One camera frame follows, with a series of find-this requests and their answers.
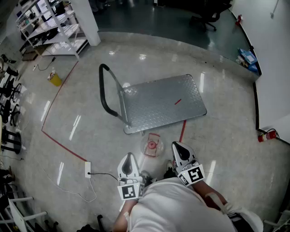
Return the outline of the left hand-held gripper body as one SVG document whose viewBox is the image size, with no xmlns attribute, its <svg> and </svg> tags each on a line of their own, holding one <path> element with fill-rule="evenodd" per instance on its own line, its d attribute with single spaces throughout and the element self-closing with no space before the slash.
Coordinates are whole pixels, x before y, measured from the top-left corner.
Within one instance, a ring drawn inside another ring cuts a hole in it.
<svg viewBox="0 0 290 232">
<path fill-rule="evenodd" d="M 126 201 L 143 197 L 145 184 L 141 176 L 118 178 L 118 183 L 117 189 L 122 200 Z"/>
</svg>

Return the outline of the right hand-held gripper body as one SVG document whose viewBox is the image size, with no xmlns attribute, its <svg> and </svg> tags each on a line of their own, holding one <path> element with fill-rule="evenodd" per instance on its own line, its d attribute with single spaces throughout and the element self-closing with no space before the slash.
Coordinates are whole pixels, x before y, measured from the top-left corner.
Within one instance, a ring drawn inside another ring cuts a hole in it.
<svg viewBox="0 0 290 232">
<path fill-rule="evenodd" d="M 203 165 L 200 164 L 197 158 L 176 168 L 177 177 L 185 186 L 195 184 L 205 178 Z"/>
</svg>

